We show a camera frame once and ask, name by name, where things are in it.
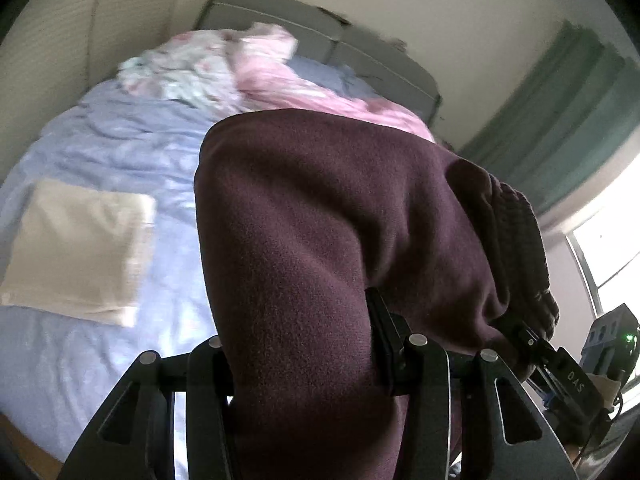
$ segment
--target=pink blanket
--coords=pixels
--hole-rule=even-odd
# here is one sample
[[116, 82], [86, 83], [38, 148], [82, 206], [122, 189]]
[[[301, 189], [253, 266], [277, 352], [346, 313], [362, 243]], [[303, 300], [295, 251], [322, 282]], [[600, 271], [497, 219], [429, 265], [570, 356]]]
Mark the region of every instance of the pink blanket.
[[347, 99], [296, 75], [286, 62], [298, 42], [279, 25], [175, 36], [120, 66], [127, 91], [180, 99], [216, 115], [300, 108], [391, 126], [433, 141], [411, 111], [383, 98]]

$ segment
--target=crumpled blanket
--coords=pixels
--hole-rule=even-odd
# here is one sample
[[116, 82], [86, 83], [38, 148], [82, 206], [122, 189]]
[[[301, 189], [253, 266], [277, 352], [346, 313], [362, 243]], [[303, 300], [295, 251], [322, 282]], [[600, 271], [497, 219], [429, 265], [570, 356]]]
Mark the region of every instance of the crumpled blanket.
[[279, 25], [246, 31], [195, 30], [120, 65], [134, 95], [174, 99], [225, 115], [301, 108], [391, 126], [433, 141], [422, 120], [384, 98], [347, 99], [306, 81], [286, 62], [297, 40]]
[[[234, 116], [207, 134], [194, 190], [245, 480], [393, 478], [407, 399], [380, 388], [367, 287], [414, 332], [494, 348], [516, 371], [492, 320], [510, 309], [546, 339], [558, 321], [527, 200], [405, 132], [306, 110]], [[460, 424], [454, 403], [454, 450]]]

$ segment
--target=folded beige cloth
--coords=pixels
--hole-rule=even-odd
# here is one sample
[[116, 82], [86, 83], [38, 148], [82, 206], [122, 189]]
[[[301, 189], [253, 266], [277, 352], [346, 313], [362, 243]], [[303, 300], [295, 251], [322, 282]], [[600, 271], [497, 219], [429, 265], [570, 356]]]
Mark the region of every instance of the folded beige cloth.
[[147, 195], [37, 182], [0, 286], [0, 304], [133, 326], [155, 213]]

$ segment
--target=dark purple garment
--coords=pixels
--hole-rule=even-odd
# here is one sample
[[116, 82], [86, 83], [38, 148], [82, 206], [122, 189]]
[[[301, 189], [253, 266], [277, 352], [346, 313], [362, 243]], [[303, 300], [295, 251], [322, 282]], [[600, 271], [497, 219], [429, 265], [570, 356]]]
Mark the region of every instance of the dark purple garment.
[[[508, 308], [549, 338], [558, 309], [524, 197], [443, 148], [306, 110], [228, 118], [202, 145], [207, 293], [234, 376], [244, 480], [391, 480], [406, 399], [384, 396], [364, 297], [444, 348], [496, 349]], [[452, 446], [460, 414], [452, 417]]]

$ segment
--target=blue pillow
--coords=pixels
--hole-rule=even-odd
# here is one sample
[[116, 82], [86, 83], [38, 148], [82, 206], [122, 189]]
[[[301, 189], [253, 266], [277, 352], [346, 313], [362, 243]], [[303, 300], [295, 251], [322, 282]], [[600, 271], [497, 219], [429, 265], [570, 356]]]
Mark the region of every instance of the blue pillow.
[[302, 56], [292, 57], [287, 64], [297, 76], [332, 90], [340, 97], [351, 99], [380, 97], [348, 66], [329, 66]]

